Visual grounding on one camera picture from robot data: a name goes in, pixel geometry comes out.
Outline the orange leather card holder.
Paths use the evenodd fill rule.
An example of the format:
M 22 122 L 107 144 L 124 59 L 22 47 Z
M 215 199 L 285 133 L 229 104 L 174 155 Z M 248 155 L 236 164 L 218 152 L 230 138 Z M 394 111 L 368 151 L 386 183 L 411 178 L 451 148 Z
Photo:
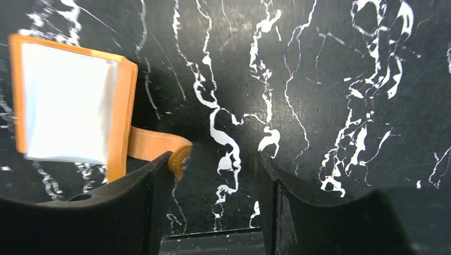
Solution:
M 138 66 L 124 56 L 24 35 L 9 36 L 16 149 L 26 159 L 105 165 L 107 180 L 127 158 L 170 152 L 176 180 L 193 143 L 131 125 Z

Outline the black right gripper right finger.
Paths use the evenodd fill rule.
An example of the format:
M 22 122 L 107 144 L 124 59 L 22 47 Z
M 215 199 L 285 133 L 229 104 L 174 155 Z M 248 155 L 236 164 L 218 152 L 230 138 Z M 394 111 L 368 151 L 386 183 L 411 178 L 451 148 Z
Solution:
M 414 254 L 386 193 L 344 199 L 279 169 L 265 153 L 254 169 L 266 254 Z

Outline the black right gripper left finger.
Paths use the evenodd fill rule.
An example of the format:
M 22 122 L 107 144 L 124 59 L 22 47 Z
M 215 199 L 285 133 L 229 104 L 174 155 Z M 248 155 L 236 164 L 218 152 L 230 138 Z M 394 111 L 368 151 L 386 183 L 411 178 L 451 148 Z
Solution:
M 66 201 L 1 198 L 1 254 L 158 254 L 173 188 L 170 156 Z

